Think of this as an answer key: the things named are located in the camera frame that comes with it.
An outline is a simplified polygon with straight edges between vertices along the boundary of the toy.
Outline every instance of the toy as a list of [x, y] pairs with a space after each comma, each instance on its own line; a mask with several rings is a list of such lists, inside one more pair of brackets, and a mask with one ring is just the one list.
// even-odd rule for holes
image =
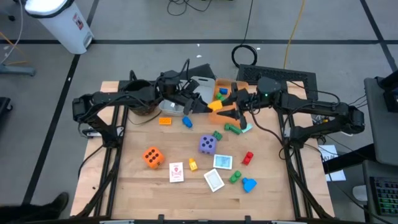
[[171, 125], [172, 118], [159, 118], [159, 124], [160, 125]]
[[253, 128], [253, 124], [249, 123], [245, 129], [242, 130], [242, 133], [246, 133], [247, 131], [249, 131], [250, 129]]
[[241, 178], [241, 176], [242, 176], [242, 174], [237, 170], [237, 171], [235, 171], [235, 173], [229, 178], [229, 181], [230, 181], [232, 184], [235, 184], [235, 182], [236, 182], [239, 178]]
[[232, 156], [214, 155], [213, 167], [219, 169], [232, 169]]
[[189, 119], [189, 117], [184, 116], [184, 117], [182, 118], [182, 123], [185, 124], [186, 127], [192, 128], [192, 122], [191, 122], [191, 120]]
[[213, 136], [214, 136], [214, 138], [217, 138], [217, 141], [219, 141], [219, 140], [221, 140], [221, 138], [223, 138], [223, 135], [220, 134], [218, 131], [214, 131]]
[[216, 111], [216, 110], [222, 109], [223, 104], [222, 104], [221, 100], [216, 100], [216, 101], [209, 103], [207, 105], [207, 107], [212, 109], [213, 111]]
[[246, 153], [246, 156], [244, 157], [242, 163], [243, 163], [244, 165], [249, 165], [251, 159], [253, 158], [253, 155], [254, 155], [254, 154], [253, 154], [252, 152]]
[[236, 127], [235, 125], [233, 125], [233, 124], [229, 124], [229, 123], [226, 123], [225, 125], [224, 125], [224, 129], [226, 130], [226, 131], [232, 131], [233, 133], [235, 133], [235, 134], [237, 134], [237, 135], [240, 135], [241, 133], [242, 133], [242, 130], [240, 130], [238, 127]]
[[203, 176], [205, 176], [206, 182], [212, 192], [224, 187], [223, 179], [220, 177], [216, 169], [212, 169]]
[[227, 88], [220, 88], [220, 93], [222, 95], [227, 95], [228, 94], [228, 89]]
[[204, 154], [214, 155], [216, 153], [217, 139], [213, 136], [206, 134], [200, 138], [199, 152]]
[[217, 93], [216, 94], [216, 99], [223, 101], [223, 100], [225, 100], [225, 97], [223, 97], [223, 95], [221, 93]]
[[148, 148], [142, 155], [142, 158], [148, 164], [148, 166], [152, 169], [158, 168], [164, 161], [163, 154], [156, 148], [150, 147]]
[[189, 168], [191, 168], [191, 171], [198, 169], [197, 163], [195, 162], [195, 160], [193, 158], [189, 159]]
[[184, 181], [184, 169], [182, 162], [174, 162], [169, 164], [170, 183]]
[[243, 190], [246, 193], [250, 193], [250, 191], [253, 190], [253, 188], [257, 184], [257, 182], [254, 179], [247, 179], [247, 178], [243, 178], [242, 183], [243, 183]]

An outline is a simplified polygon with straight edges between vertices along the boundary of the purple die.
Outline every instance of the purple die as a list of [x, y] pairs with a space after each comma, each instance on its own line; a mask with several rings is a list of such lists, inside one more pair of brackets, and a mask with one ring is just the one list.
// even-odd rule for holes
[[216, 154], [217, 139], [214, 136], [206, 134], [200, 138], [199, 152], [209, 155]]

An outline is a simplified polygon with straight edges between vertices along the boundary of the yellow lego brick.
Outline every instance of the yellow lego brick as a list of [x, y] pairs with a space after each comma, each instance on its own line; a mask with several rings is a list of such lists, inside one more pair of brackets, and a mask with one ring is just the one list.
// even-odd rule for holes
[[212, 109], [213, 111], [222, 109], [223, 104], [221, 102], [221, 100], [216, 100], [211, 102], [210, 104], [207, 105], [208, 108]]
[[159, 124], [160, 125], [171, 125], [172, 118], [159, 118]]
[[189, 159], [189, 168], [191, 168], [191, 171], [194, 171], [194, 170], [198, 169], [197, 163], [192, 158]]

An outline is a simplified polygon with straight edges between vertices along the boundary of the gray floor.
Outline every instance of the gray floor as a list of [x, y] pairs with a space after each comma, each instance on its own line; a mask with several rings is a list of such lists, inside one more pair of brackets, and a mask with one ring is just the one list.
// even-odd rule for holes
[[[242, 39], [246, 28], [249, 1], [214, 0], [206, 12], [188, 9], [179, 17], [167, 14], [167, 0], [100, 0], [92, 31], [96, 39]], [[87, 18], [93, 0], [76, 0]], [[385, 39], [398, 39], [398, 22], [394, 0], [367, 0], [370, 10]], [[206, 1], [192, 4], [204, 7]], [[254, 0], [248, 39], [288, 39], [299, 13], [301, 1]], [[19, 19], [18, 6], [11, 0], [1, 1]], [[0, 15], [0, 31], [10, 39], [17, 37], [19, 23]], [[25, 17], [23, 39], [49, 40], [52, 35], [35, 19]], [[295, 39], [303, 40], [376, 40], [360, 1], [308, 0], [297, 27]], [[209, 63], [219, 77], [235, 78], [238, 70], [230, 53], [236, 44], [129, 44], [92, 45], [82, 55], [59, 119], [32, 203], [52, 200], [62, 191], [75, 193], [78, 166], [83, 160], [86, 140], [76, 131], [72, 121], [72, 99], [99, 90], [105, 80], [123, 80], [133, 69], [139, 78], [153, 79], [161, 71], [179, 70], [186, 58], [191, 65]], [[252, 44], [258, 50], [258, 65], [282, 68], [284, 44]], [[0, 45], [4, 55], [5, 45]], [[21, 44], [30, 64], [37, 69], [35, 77], [0, 76], [0, 96], [12, 99], [14, 110], [2, 121], [0, 132], [0, 204], [22, 202], [30, 177], [40, 154], [45, 136], [69, 71], [73, 55], [58, 44]], [[393, 57], [398, 57], [398, 45], [389, 45]], [[237, 52], [237, 60], [251, 63], [252, 55]], [[9, 61], [21, 60], [18, 52]], [[292, 45], [287, 68], [315, 72], [318, 88], [339, 95], [351, 102], [364, 95], [366, 77], [386, 76], [392, 71], [379, 44], [376, 45]], [[320, 95], [321, 100], [331, 100]], [[368, 111], [366, 125], [369, 127]], [[348, 137], [339, 133], [336, 140], [356, 149], [372, 142], [371, 131]], [[339, 145], [341, 152], [347, 150]], [[346, 169], [346, 182], [338, 183], [346, 191], [363, 183], [360, 167]], [[363, 220], [363, 212], [333, 185], [330, 191], [336, 216], [345, 220]], [[69, 210], [63, 213], [66, 218]]]

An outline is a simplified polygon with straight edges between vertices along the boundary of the wooden table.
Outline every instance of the wooden table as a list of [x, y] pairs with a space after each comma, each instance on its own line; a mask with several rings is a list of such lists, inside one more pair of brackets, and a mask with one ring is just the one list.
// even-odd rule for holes
[[[101, 91], [117, 91], [118, 82], [103, 82]], [[289, 85], [289, 92], [305, 98], [305, 91]], [[119, 110], [121, 120], [123, 110]], [[99, 116], [111, 123], [113, 107], [105, 108]], [[155, 113], [139, 117], [129, 112], [134, 123], [151, 118]], [[246, 115], [248, 123], [253, 123]], [[252, 220], [294, 220], [294, 211], [289, 189], [285, 161], [278, 157], [281, 145], [276, 138], [257, 128], [239, 136], [226, 132], [222, 124], [212, 124], [207, 114], [193, 114], [193, 128], [186, 128], [181, 118], [173, 118], [171, 126], [159, 126], [158, 119], [134, 125], [127, 121], [118, 184], [113, 204], [112, 218], [157, 219], [164, 214], [168, 220], [243, 220], [250, 215]], [[273, 109], [262, 109], [256, 118], [263, 127], [280, 133], [277, 113]], [[309, 114], [295, 114], [297, 126], [312, 125]], [[225, 186], [211, 192], [203, 174], [213, 168], [213, 156], [198, 152], [198, 143], [203, 134], [217, 130], [223, 138], [217, 144], [217, 154], [233, 156], [233, 169], [218, 169]], [[88, 141], [85, 156], [101, 145], [101, 138]], [[307, 144], [317, 147], [314, 139]], [[165, 162], [157, 169], [147, 167], [142, 153], [157, 146], [165, 156]], [[241, 163], [248, 151], [254, 157], [248, 166]], [[320, 153], [310, 147], [301, 150], [303, 168], [309, 191], [330, 215], [334, 215], [331, 199], [323, 173]], [[87, 204], [98, 188], [103, 167], [105, 149], [90, 159], [81, 171], [71, 215], [77, 214]], [[188, 159], [195, 158], [198, 170], [192, 172]], [[169, 182], [169, 163], [183, 162], [184, 182]], [[245, 193], [240, 182], [230, 184], [229, 177], [240, 170], [243, 177], [257, 181], [256, 188]], [[301, 216], [305, 216], [302, 194], [297, 187]], [[104, 194], [102, 214], [105, 214], [108, 191]]]

